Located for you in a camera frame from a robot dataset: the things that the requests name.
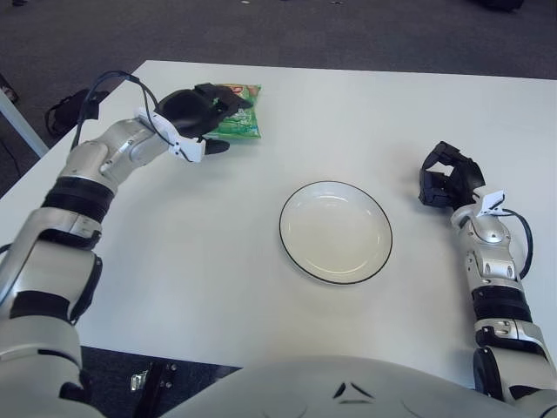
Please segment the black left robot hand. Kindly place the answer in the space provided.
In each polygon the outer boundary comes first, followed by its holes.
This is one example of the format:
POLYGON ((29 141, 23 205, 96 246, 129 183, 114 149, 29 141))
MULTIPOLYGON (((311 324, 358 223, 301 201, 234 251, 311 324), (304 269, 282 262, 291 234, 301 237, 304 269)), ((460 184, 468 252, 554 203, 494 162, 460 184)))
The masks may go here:
POLYGON ((156 106, 155 112, 169 120, 185 138, 205 139, 221 122, 253 104, 222 84, 197 84, 174 91, 156 106))

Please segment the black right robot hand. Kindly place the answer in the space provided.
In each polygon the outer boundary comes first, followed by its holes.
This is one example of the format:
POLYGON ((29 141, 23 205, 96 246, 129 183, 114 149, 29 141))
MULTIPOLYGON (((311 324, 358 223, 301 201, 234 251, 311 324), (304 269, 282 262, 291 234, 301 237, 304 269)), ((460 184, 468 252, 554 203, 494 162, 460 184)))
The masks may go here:
POLYGON ((474 191, 485 184, 477 163, 440 141, 419 170, 419 201, 424 206, 456 211, 473 204, 474 191))

